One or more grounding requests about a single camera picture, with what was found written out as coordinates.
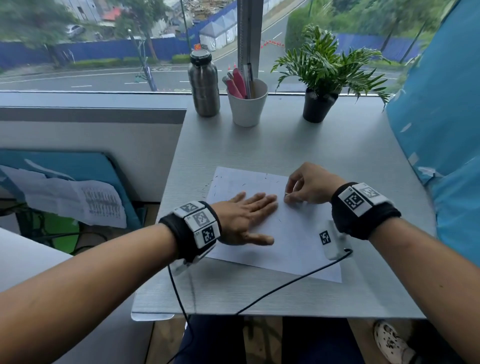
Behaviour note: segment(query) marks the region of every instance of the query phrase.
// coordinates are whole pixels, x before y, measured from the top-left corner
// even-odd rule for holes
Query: dark trousers
[[[192,315],[193,343],[175,364],[245,364],[243,317]],[[187,328],[180,350],[192,340]],[[282,363],[363,364],[345,318],[284,317]]]

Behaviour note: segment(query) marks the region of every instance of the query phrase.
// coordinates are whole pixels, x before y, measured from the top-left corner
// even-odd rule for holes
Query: gray desk
[[[204,199],[217,166],[289,175],[302,162],[326,167],[347,180],[366,182],[390,197],[403,216],[435,234],[434,212],[376,97],[340,97],[325,121],[301,117],[303,96],[270,95],[261,122],[241,128],[231,121],[227,97],[220,115],[197,116],[191,101],[168,176],[159,217],[189,200]],[[341,262],[343,283],[306,278],[263,299],[249,315],[424,317],[369,242],[351,241]],[[188,313],[232,314],[295,276],[204,259],[176,277]],[[135,319],[179,313],[166,269],[138,291]]]

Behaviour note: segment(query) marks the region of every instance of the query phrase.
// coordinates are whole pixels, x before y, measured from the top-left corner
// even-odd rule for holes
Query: pen holder
[[[232,109],[232,120],[239,126],[255,126],[260,122],[260,115],[268,95],[268,87],[265,82],[258,78],[253,81],[253,84],[256,98],[243,99],[228,94],[228,101]]]

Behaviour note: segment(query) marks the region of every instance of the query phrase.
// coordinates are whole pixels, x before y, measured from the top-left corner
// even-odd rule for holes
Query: black plant pot
[[[309,122],[322,122],[330,108],[335,104],[336,99],[338,99],[338,95],[333,94],[318,97],[314,91],[307,88],[305,104],[303,105],[303,118]]]

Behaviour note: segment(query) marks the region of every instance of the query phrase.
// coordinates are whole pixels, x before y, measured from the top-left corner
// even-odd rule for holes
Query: wrist band
[[[191,201],[162,217],[159,223],[166,225],[177,242],[179,259],[192,263],[196,256],[207,251],[222,227],[216,212],[204,201]]]
[[[361,240],[368,240],[385,220],[402,216],[391,201],[365,183],[350,182],[339,187],[331,204],[338,231]]]

